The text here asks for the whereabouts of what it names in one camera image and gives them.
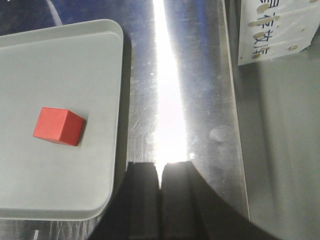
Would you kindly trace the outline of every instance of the red cube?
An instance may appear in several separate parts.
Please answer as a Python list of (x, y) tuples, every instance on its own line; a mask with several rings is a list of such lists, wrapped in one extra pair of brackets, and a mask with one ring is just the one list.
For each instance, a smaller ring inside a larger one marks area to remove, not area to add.
[(84, 121), (67, 109), (43, 107), (33, 136), (56, 144), (77, 146)]

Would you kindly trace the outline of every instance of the table surface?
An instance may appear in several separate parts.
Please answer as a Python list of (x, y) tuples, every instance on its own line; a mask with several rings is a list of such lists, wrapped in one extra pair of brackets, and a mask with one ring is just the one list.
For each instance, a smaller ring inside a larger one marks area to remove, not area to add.
[[(0, 35), (95, 19), (118, 22), (131, 43), (118, 158), (153, 162), (160, 179), (165, 164), (192, 161), (248, 217), (224, 12), (223, 0), (4, 0)], [(0, 239), (85, 240), (98, 220), (0, 220)]]

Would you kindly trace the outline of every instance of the white tray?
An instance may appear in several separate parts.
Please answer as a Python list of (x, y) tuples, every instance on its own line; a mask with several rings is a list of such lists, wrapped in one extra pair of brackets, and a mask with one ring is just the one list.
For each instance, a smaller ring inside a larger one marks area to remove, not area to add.
[[(123, 32), (95, 20), (0, 37), (0, 218), (85, 220), (113, 191)], [(34, 138), (41, 107), (86, 120), (78, 146)]]

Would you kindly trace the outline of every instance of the white label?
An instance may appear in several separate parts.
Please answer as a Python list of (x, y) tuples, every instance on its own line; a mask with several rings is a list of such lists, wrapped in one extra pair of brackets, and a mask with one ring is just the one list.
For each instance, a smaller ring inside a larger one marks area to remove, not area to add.
[(320, 0), (242, 0), (238, 65), (298, 53), (320, 24)]

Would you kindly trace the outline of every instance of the gray tray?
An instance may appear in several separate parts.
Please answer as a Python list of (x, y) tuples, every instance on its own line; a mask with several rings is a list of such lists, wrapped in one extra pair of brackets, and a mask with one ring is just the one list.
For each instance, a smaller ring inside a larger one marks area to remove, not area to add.
[[(95, 20), (0, 37), (0, 218), (85, 220), (113, 191), (123, 32)], [(86, 120), (78, 146), (34, 138), (41, 107)]]

